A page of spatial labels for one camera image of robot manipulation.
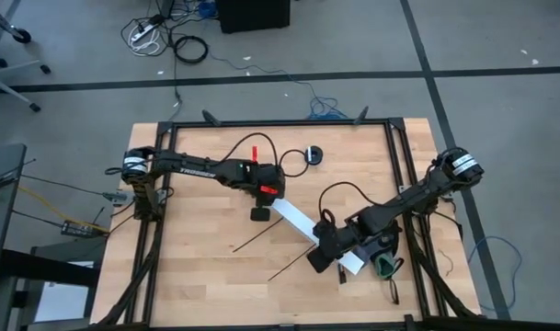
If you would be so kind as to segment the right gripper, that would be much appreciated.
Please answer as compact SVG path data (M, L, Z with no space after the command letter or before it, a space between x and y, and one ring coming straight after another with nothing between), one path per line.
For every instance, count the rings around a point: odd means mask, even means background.
M359 235L350 224L337 228L334 222L320 221L314 226L313 235L319 242L306 257L317 273L323 273L359 242Z

